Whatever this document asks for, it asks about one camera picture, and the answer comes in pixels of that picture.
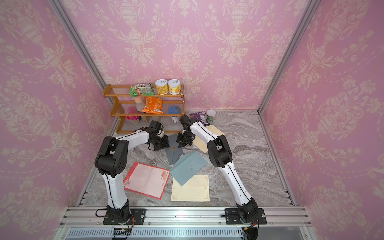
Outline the dark grey envelope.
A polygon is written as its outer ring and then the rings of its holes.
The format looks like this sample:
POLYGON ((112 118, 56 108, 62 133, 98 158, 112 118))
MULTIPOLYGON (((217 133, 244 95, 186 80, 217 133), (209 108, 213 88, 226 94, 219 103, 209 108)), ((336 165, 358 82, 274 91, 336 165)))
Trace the dark grey envelope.
POLYGON ((168 136, 169 148, 166 148, 166 155, 170 165, 174 165, 184 154, 183 149, 179 148, 179 143, 177 143, 177 134, 168 136))

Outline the teal blue envelope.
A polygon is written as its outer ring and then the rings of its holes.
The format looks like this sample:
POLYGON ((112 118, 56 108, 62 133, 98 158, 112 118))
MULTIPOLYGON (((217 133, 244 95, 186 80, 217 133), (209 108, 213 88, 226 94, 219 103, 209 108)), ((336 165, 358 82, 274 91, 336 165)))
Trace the teal blue envelope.
POLYGON ((170 173, 179 185, 183 186, 207 163, 207 160, 199 152, 193 151, 182 155, 172 167, 170 173))

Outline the cream yellow letter paper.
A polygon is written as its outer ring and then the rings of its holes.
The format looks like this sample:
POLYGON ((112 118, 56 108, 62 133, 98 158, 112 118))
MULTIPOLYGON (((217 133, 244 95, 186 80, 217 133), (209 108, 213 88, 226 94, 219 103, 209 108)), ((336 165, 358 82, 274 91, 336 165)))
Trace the cream yellow letter paper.
POLYGON ((181 186, 173 179, 172 202, 209 202, 210 188, 208 175, 195 175, 181 186))

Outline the cream envelope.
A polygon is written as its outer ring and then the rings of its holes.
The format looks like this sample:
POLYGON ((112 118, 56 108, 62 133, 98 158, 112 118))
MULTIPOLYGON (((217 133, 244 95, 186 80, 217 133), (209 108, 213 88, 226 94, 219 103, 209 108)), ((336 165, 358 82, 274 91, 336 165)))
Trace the cream envelope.
POLYGON ((209 125, 206 128, 211 132, 211 135, 217 135, 217 136, 225 135, 225 133, 223 133, 221 130, 219 130, 214 125, 209 125))

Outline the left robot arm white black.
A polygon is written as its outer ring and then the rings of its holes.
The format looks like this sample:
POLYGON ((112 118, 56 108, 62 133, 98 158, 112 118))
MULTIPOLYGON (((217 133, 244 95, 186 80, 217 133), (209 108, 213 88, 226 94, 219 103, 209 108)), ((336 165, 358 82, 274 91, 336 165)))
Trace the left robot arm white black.
POLYGON ((129 200, 125 193, 123 171, 126 168, 128 152, 139 145, 153 146, 155 151, 169 148, 168 136, 160 122, 151 121, 123 137, 105 137, 95 159, 95 167, 102 175, 107 189, 108 205, 104 225, 129 225, 134 222, 129 200))

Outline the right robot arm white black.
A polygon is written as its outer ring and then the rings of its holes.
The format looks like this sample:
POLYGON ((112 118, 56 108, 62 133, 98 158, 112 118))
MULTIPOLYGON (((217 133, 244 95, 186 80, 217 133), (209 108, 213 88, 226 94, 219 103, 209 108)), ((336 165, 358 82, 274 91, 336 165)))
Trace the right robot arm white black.
POLYGON ((209 159, 215 168, 219 168, 225 176, 233 195, 236 206, 239 209, 239 215, 245 224, 259 223, 259 207, 251 194, 246 190, 233 163, 233 154, 224 135, 217 135, 208 130, 197 119, 190 119, 187 115, 181 117, 180 122, 183 131, 178 133, 177 143, 179 147, 191 145, 196 137, 199 137, 208 149, 209 159))

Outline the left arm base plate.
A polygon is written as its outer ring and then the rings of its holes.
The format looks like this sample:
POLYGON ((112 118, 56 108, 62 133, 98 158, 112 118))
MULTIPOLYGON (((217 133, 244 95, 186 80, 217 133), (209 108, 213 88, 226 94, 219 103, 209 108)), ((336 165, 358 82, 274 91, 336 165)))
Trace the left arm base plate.
POLYGON ((133 208, 129 210, 107 209, 103 225, 134 225, 141 226, 146 218, 146 209, 133 208))

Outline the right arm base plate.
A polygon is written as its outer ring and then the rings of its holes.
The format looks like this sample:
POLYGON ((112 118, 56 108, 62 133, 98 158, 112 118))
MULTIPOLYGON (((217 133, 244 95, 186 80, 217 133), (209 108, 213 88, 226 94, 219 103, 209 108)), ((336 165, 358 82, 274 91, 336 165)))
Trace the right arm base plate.
POLYGON ((225 213, 221 215, 225 218, 227 225, 266 225, 267 219, 264 209, 259 208, 255 214, 247 214, 239 211, 238 208, 226 208, 225 213))

